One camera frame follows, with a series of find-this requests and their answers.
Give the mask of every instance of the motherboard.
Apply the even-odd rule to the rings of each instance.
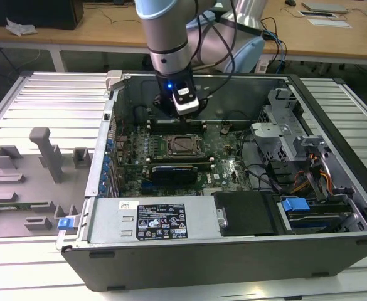
[[[167,134],[132,126],[128,135],[117,138],[114,162],[124,175],[120,196],[201,196],[251,190],[240,159],[243,131],[225,128],[218,122],[196,134]]]

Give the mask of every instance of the warning label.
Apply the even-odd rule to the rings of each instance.
[[[184,204],[139,205],[138,240],[173,240],[188,237]]]

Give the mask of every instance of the gray 3d-printed part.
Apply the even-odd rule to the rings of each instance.
[[[45,205],[31,205],[31,210],[35,213],[40,212],[52,212],[54,213],[56,210],[56,206],[53,201],[48,201]]]
[[[13,159],[22,158],[16,146],[0,147],[0,169],[16,169]]]
[[[24,223],[25,227],[29,229],[29,231],[33,230],[51,230],[52,223],[46,216],[39,217],[30,217],[26,218],[26,222]]]
[[[18,198],[18,195],[13,193],[0,193],[0,203],[6,202],[15,202]]]
[[[63,174],[61,161],[56,158],[53,152],[53,147],[50,143],[50,134],[51,132],[48,127],[35,127],[31,130],[29,138],[32,143],[38,146],[54,182],[61,183]]]
[[[75,205],[70,206],[69,215],[78,215],[77,209]]]
[[[76,169],[72,154],[63,154],[62,183],[55,184],[49,171],[42,168],[38,160],[40,155],[23,155],[20,159],[13,159],[17,173],[23,174],[26,180],[21,184],[0,185],[0,193],[15,192],[18,195],[16,202],[0,204],[0,237],[56,235],[58,233],[57,221],[54,220],[56,205],[61,205],[66,214],[71,205],[76,207],[78,213],[82,210],[90,169]],[[0,176],[14,173],[10,169],[4,171],[0,169]],[[46,216],[53,225],[52,229],[28,231],[24,223],[27,217],[34,215]]]
[[[52,147],[53,147],[53,152],[55,153],[56,159],[58,159],[60,161],[60,165],[62,166],[63,156],[62,156],[62,153],[60,152],[60,148],[57,145],[53,145]],[[38,159],[40,160],[40,162],[41,162],[41,164],[44,168],[48,167],[45,159],[42,156],[39,156]]]
[[[75,148],[72,158],[76,168],[90,168],[91,166],[91,158],[87,148]]]
[[[58,205],[55,209],[55,214],[53,215],[53,219],[58,220],[64,218],[66,216],[65,212],[63,211],[62,207]]]
[[[25,179],[23,174],[4,174],[0,176],[0,184],[23,183]]]

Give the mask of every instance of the blue cable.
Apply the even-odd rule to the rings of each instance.
[[[281,62],[278,66],[278,69],[277,69],[277,72],[275,72],[275,74],[278,74],[278,72],[281,70],[282,68],[282,65],[284,64],[284,47],[282,46],[282,43],[281,41],[278,39],[278,37],[272,33],[271,31],[269,30],[265,30],[265,32],[267,32],[271,37],[273,37],[273,39],[278,43],[278,45],[280,46],[281,48]]]

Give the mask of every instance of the computer case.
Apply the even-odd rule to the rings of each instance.
[[[8,18],[18,24],[72,30],[83,14],[82,0],[0,0],[0,26]]]

